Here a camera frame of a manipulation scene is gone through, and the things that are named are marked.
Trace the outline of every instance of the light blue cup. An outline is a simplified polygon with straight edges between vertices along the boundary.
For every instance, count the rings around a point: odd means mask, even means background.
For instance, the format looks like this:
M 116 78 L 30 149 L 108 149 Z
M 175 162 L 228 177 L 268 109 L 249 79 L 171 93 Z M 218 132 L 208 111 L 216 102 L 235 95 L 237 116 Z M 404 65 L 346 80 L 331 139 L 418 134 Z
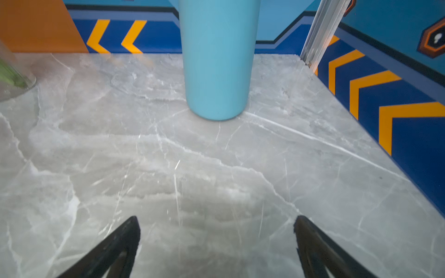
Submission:
M 260 0 L 179 0 L 186 98 L 209 120 L 247 104 Z

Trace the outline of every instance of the orange wall section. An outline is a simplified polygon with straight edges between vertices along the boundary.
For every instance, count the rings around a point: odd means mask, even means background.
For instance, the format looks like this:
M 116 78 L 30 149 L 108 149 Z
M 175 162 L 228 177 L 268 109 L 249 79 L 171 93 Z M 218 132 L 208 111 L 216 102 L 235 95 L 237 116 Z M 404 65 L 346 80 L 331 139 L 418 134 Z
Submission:
M 88 52 L 63 0 L 0 0 L 0 40 L 13 52 Z

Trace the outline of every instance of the marble countertop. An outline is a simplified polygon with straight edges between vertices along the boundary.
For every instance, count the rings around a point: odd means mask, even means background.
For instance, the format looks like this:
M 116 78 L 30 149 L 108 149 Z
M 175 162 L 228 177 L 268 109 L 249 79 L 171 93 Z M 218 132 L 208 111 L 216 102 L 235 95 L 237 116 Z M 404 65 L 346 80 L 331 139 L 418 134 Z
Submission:
M 181 55 L 19 54 L 0 103 L 0 273 L 52 278 L 131 215 L 132 277 L 303 277 L 309 217 L 374 274 L 442 277 L 445 221 L 293 55 L 256 55 L 248 106 L 194 115 Z

